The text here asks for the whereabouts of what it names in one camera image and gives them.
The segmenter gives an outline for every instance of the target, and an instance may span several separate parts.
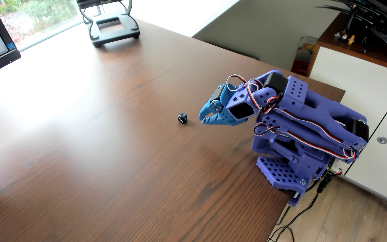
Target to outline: robotic arm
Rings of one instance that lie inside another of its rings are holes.
[[[308,84],[272,70],[239,86],[221,84],[200,111],[204,124],[241,124],[257,115],[252,149],[272,186],[293,190],[297,205],[312,179],[328,173],[334,159],[351,163],[368,142],[366,118],[308,90]]]

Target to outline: white wall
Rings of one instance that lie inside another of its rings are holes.
[[[193,37],[292,68],[303,36],[319,37],[345,6],[327,0],[240,0]]]

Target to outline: black die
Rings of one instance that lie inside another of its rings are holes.
[[[186,122],[187,122],[187,115],[186,115],[186,113],[183,113],[183,112],[179,113],[178,114],[178,121],[180,123],[182,123],[182,124],[186,124]]]

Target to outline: black cable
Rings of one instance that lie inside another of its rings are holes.
[[[295,242],[294,233],[292,232],[292,229],[291,229],[291,228],[289,228],[289,227],[288,227],[288,229],[289,229],[289,231],[291,231],[291,235],[292,235],[292,242]]]
[[[283,219],[285,219],[286,214],[288,213],[288,211],[289,211],[290,208],[291,208],[291,205],[288,206],[288,208],[286,209],[286,211],[285,211],[285,213],[283,214],[282,218],[280,219],[280,222],[279,222],[279,223],[276,223],[276,226],[282,224]]]
[[[314,186],[319,182],[319,180],[320,180],[320,179],[315,180],[314,183],[313,183],[313,185],[311,185],[309,188],[307,188],[307,189],[305,190],[305,192],[308,192],[309,190],[312,190],[312,189],[314,188]]]
[[[290,223],[288,223],[288,224],[282,229],[282,231],[280,231],[280,233],[279,233],[279,235],[277,236],[277,239],[276,239],[275,242],[278,241],[278,239],[280,238],[280,235],[282,235],[282,233],[285,231],[285,229],[287,229],[287,228],[289,227],[289,225],[291,225],[291,224],[292,224],[299,216],[301,216],[301,214],[303,214],[305,211],[309,210],[309,209],[313,206],[314,202],[315,202],[316,199],[317,199],[317,196],[319,196],[319,192],[316,194],[316,196],[314,197],[313,201],[311,201],[310,206],[308,206],[306,209],[304,209],[303,211],[301,211],[300,213],[298,213],[298,215],[295,216],[295,217],[292,219],[292,221],[291,221]]]
[[[276,231],[274,231],[273,235],[272,235],[270,238],[268,238],[267,242],[269,242],[269,241],[276,242],[276,241],[272,240],[271,238],[272,238],[272,237],[276,234],[276,232],[277,232],[279,229],[281,229],[281,228],[284,228],[284,226],[283,226],[283,227],[280,227],[280,228],[278,228],[278,229],[276,229]],[[289,228],[289,227],[288,227],[288,229],[291,231],[292,242],[295,242],[295,237],[294,237],[294,233],[292,232],[292,229]]]
[[[274,241],[274,240],[272,240],[271,238],[273,238],[274,237],[274,235],[276,234],[276,232],[279,230],[279,229],[282,229],[282,228],[284,228],[284,226],[282,226],[282,227],[280,227],[280,228],[278,228],[278,229],[276,229],[276,231],[274,231],[274,233],[271,235],[271,237],[270,238],[268,238],[268,240],[267,240],[267,242],[268,241]]]

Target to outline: cable connector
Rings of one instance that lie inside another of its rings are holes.
[[[325,177],[320,182],[319,186],[317,187],[317,193],[322,193],[323,190],[328,186],[329,182],[331,181],[334,174],[332,174],[330,171],[326,173]]]

